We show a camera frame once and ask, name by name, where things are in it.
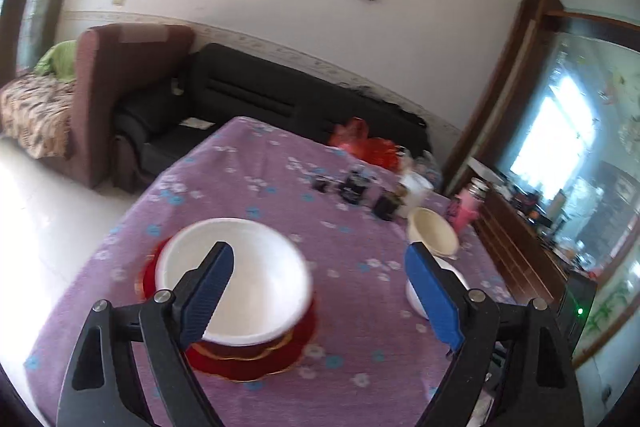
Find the tiger print blanket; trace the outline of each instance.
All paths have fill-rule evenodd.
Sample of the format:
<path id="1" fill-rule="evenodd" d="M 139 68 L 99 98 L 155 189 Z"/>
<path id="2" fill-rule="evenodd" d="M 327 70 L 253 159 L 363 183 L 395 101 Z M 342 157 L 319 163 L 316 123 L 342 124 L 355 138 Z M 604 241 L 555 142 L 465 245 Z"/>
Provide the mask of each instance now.
<path id="1" fill-rule="evenodd" d="M 2 129 L 33 158 L 65 156 L 74 83 L 28 73 L 0 90 Z"/>

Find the black leather sofa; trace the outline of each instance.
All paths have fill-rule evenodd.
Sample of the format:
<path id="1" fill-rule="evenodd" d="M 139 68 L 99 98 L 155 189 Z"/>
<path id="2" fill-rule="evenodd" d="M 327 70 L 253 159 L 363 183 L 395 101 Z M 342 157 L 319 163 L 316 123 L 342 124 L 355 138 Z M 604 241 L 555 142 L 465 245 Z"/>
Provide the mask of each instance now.
<path id="1" fill-rule="evenodd" d="M 357 116 L 369 124 L 369 136 L 393 140 L 414 156 L 431 150 L 424 121 L 398 106 L 220 44 L 190 55 L 174 76 L 116 105 L 114 182 L 121 188 L 150 183 L 236 116 L 320 143 L 327 143 L 336 124 Z M 180 125 L 189 117 L 214 125 L 207 130 Z"/>

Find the wooden cabinet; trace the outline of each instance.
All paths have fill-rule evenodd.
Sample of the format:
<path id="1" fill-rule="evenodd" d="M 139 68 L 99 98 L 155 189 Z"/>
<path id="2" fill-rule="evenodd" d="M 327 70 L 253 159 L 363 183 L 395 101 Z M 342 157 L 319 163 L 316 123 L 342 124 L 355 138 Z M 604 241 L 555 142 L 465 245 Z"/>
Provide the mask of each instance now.
<path id="1" fill-rule="evenodd" d="M 516 302 L 534 297 L 557 303 L 566 276 L 533 229 L 500 194 L 491 190 L 474 227 Z"/>

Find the red plastic bag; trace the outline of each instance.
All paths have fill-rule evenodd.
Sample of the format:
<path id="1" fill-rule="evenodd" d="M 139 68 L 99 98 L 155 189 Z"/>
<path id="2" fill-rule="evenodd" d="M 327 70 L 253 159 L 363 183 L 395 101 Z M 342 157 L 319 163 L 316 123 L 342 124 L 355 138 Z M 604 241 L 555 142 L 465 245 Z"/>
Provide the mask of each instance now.
<path id="1" fill-rule="evenodd" d="M 368 138 L 369 126 L 362 118 L 351 118 L 346 125 L 336 125 L 329 145 L 339 147 L 371 165 L 392 172 L 399 168 L 396 144 L 383 138 Z"/>

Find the green cloth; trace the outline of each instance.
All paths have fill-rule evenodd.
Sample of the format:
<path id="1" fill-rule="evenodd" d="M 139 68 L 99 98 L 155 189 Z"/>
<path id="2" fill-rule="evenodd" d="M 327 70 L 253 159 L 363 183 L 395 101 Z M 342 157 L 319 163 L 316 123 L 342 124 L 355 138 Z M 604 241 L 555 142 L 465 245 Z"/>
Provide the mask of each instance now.
<path id="1" fill-rule="evenodd" d="M 76 41 L 59 42 L 54 45 L 38 61 L 33 73 L 53 73 L 60 82 L 73 82 L 76 79 Z"/>

